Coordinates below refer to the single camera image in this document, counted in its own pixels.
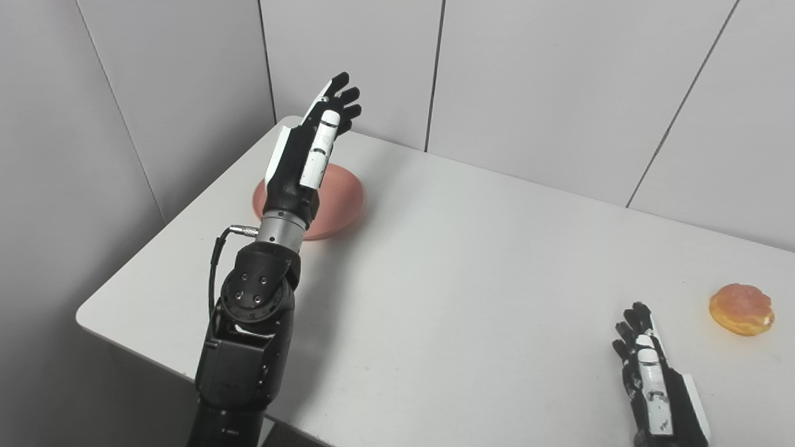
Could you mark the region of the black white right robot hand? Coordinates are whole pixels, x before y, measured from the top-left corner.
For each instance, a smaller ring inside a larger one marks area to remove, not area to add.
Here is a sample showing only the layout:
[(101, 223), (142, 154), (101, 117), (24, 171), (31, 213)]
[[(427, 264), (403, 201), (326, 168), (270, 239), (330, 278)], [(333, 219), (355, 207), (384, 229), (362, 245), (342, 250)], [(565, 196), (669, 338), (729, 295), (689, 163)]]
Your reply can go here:
[(634, 302), (614, 328), (612, 347), (637, 427), (633, 446), (707, 446), (712, 432), (693, 377), (668, 362), (651, 310)]

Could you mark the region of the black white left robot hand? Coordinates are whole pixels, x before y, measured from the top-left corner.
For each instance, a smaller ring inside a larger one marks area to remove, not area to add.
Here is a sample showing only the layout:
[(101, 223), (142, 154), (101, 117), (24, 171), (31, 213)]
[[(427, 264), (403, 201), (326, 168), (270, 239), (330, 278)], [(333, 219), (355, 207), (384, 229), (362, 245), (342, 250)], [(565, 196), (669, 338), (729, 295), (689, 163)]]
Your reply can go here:
[(264, 214), (296, 216), (306, 228), (320, 207), (318, 190), (338, 136), (361, 114), (360, 89), (336, 74), (311, 102), (295, 127), (282, 127), (266, 170)]

